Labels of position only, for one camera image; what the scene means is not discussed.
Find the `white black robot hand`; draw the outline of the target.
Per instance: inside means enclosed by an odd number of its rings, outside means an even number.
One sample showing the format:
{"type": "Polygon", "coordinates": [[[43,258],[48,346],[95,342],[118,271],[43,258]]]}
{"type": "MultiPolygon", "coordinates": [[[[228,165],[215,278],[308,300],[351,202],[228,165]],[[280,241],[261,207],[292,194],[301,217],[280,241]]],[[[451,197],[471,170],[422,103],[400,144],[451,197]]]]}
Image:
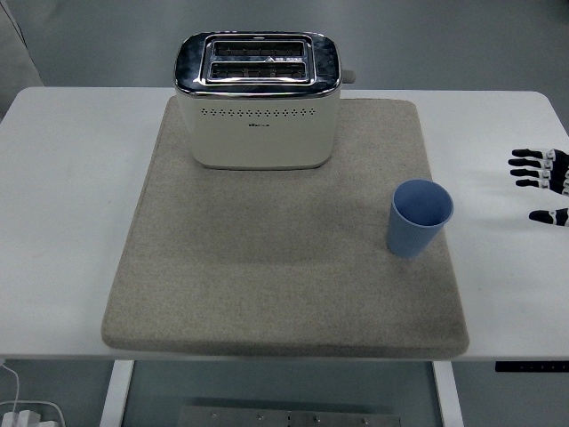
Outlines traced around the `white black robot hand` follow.
{"type": "MultiPolygon", "coordinates": [[[[509,173],[520,188],[532,187],[568,196],[568,154],[560,149],[513,149],[509,173]]],[[[568,227],[568,208],[534,210],[530,221],[568,227]]]]}

